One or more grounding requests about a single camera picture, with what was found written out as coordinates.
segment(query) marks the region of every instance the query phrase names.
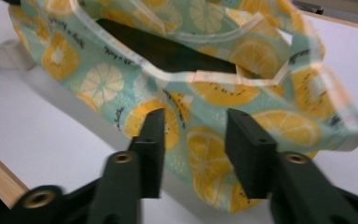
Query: white table surface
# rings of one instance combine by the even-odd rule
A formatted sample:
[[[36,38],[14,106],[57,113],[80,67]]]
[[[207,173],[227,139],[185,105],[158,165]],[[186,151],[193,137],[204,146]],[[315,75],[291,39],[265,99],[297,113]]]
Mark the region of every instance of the white table surface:
[[[309,19],[332,68],[358,105],[358,28]],[[73,191],[99,177],[108,155],[129,141],[39,67],[0,69],[0,161],[28,188],[59,185]],[[315,162],[337,186],[358,194],[358,148],[321,152]],[[272,223],[269,203],[224,214],[198,199],[168,171],[160,200],[143,200],[144,223]]]

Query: lemon slice print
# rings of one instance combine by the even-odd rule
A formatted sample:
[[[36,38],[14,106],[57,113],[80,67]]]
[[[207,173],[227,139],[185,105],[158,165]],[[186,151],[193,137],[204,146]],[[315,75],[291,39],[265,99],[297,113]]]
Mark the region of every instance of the lemon slice print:
[[[261,200],[248,199],[246,197],[245,191],[242,188],[241,183],[237,183],[232,190],[229,212],[237,212],[250,206],[253,206],[259,202],[261,202]]]
[[[42,56],[42,66],[56,79],[69,77],[79,65],[76,51],[61,32],[54,33],[51,44]]]
[[[266,20],[260,21],[249,32],[274,39],[282,37],[277,28],[269,24]]]
[[[260,90],[253,86],[193,82],[190,88],[211,105],[243,105],[251,102]]]
[[[212,34],[222,29],[222,11],[208,1],[190,1],[190,4],[190,18],[199,30]]]
[[[39,37],[42,42],[48,41],[50,36],[48,25],[40,17],[36,17],[34,20],[37,23],[37,30],[35,31],[37,37]]]
[[[45,10],[59,18],[67,17],[74,13],[69,0],[46,0]]]
[[[231,170],[223,138],[199,126],[187,132],[187,145],[194,189],[203,201],[215,206],[219,202],[223,175]]]
[[[256,38],[245,38],[229,55],[231,62],[263,78],[272,79],[280,69],[278,53],[270,43]]]
[[[226,13],[238,25],[244,25],[249,19],[252,18],[252,15],[246,11],[241,11],[229,7],[226,8]]]
[[[190,121],[190,107],[193,97],[190,95],[182,94],[181,92],[170,92],[170,96],[174,101],[176,107],[179,109],[182,119],[186,122]]]
[[[135,107],[126,118],[124,133],[129,137],[138,136],[146,115],[160,108],[165,109],[165,149],[170,151],[179,140],[178,122],[175,112],[159,99],[154,99]]]
[[[124,87],[121,71],[113,65],[100,63],[91,68],[81,84],[81,90],[92,97],[97,105],[113,100]]]
[[[292,74],[292,80],[299,109],[323,121],[335,113],[327,89],[316,69],[296,71]]]
[[[275,27],[281,27],[282,22],[278,20],[276,16],[273,14],[273,8],[271,8],[271,3],[269,1],[261,1],[261,0],[246,0],[241,1],[240,9],[244,11],[248,11],[252,14],[256,12],[260,12],[264,15],[266,20]]]
[[[320,130],[315,121],[294,111],[271,109],[254,113],[252,117],[273,136],[305,147],[313,147],[319,141]]]

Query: wooden table edge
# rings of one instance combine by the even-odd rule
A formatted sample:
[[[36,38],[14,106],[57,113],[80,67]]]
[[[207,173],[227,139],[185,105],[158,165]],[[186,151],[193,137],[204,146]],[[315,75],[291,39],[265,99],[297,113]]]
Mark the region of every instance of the wooden table edge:
[[[308,12],[308,11],[301,11],[301,12],[304,15],[312,16],[312,17],[315,17],[315,18],[318,18],[318,19],[321,19],[321,20],[332,21],[332,22],[336,22],[336,23],[340,23],[340,24],[344,24],[344,25],[348,25],[348,26],[358,28],[358,23],[355,23],[355,22],[343,21],[343,20],[340,20],[340,19],[336,19],[336,18],[332,18],[332,17],[326,17],[326,16],[323,16],[323,15],[311,13],[311,12]]]
[[[9,208],[28,188],[0,161],[0,199]]]

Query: fabric bag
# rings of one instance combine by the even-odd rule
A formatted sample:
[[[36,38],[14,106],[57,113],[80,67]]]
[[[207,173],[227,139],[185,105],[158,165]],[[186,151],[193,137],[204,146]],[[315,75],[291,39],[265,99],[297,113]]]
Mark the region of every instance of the fabric bag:
[[[358,110],[289,0],[22,0],[9,12],[36,62],[128,137],[148,112],[165,108],[166,167],[219,210],[257,202],[246,198],[224,152],[228,108],[251,114],[279,151],[358,146]],[[99,19],[121,28],[108,33]],[[158,48],[163,40],[143,57],[124,44],[137,35],[123,35],[123,25],[235,64],[234,72],[167,72],[151,63],[171,50]]]

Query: bag opening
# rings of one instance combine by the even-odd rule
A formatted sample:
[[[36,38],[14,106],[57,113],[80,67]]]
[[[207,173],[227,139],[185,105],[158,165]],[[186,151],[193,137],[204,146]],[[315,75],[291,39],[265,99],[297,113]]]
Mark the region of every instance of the bag opening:
[[[198,70],[236,74],[236,65],[199,53],[171,40],[115,21],[97,20],[105,31],[157,68],[170,73]]]

